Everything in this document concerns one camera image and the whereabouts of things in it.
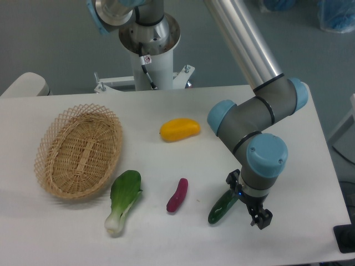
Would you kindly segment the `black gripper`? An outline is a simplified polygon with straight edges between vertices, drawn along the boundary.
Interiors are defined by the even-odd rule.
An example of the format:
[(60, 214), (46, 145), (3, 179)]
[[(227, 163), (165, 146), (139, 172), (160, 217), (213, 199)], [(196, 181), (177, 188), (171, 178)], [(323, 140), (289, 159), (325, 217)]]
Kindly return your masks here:
[(263, 207), (270, 190), (257, 190), (247, 184), (239, 183), (239, 176), (239, 169), (230, 172), (226, 178), (226, 183), (230, 186), (230, 190), (236, 194), (238, 200), (246, 205), (252, 218), (250, 225), (257, 226), (262, 230), (270, 225), (273, 217), (272, 212)]

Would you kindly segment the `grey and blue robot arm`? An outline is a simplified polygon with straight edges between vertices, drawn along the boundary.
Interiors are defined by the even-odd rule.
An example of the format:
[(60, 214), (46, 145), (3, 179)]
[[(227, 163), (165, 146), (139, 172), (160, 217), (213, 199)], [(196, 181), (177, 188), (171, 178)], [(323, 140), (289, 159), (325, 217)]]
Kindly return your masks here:
[[(241, 201), (252, 224), (263, 229), (272, 219), (263, 202), (288, 156), (282, 139), (265, 130), (305, 106), (308, 91), (300, 80), (285, 78), (243, 1), (205, 4), (254, 92), (241, 105), (219, 102), (207, 116), (212, 131), (241, 164), (228, 175), (230, 188), (215, 203), (208, 221), (217, 223)], [(173, 88), (177, 77), (172, 62), (153, 61), (169, 54), (180, 40), (180, 29), (165, 13), (163, 1), (87, 1), (87, 7), (99, 31), (117, 30), (122, 45), (133, 54), (136, 90)]]

